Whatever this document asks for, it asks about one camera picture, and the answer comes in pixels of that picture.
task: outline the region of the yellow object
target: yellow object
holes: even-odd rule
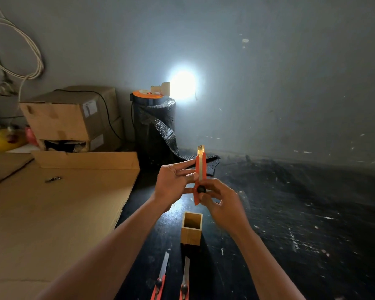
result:
[[[0,151],[13,150],[27,143],[28,141],[23,130],[9,131],[7,128],[0,130]]]

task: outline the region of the right hand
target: right hand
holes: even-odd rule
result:
[[[218,226],[232,236],[250,228],[239,195],[233,189],[218,179],[205,179],[200,181],[200,185],[205,186],[207,190],[212,190],[199,193],[199,199],[200,203],[208,208]],[[211,197],[221,202],[215,203]]]

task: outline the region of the cardboard flap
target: cardboard flap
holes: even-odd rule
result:
[[[33,151],[33,156],[43,168],[83,168],[101,170],[138,170],[135,151],[104,151],[66,153],[64,151]]]
[[[0,181],[33,159],[31,154],[0,152]]]

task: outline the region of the black workbench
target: black workbench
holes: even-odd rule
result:
[[[156,177],[140,172],[119,223]],[[375,175],[246,157],[221,159],[215,177],[239,192],[251,226],[307,299],[375,299]],[[180,244],[184,211],[203,213],[200,247]],[[233,240],[187,194],[159,219],[116,299],[150,299],[165,251],[162,299],[179,298],[185,255],[191,300],[258,299]]]

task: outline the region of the cardboard sheet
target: cardboard sheet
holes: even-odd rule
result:
[[[0,299],[34,297],[114,229],[139,167],[136,153],[107,154],[116,164],[136,162],[110,170],[32,161],[0,183]],[[54,176],[62,179],[45,182]]]
[[[33,159],[31,154],[0,152],[0,181],[19,170]]]

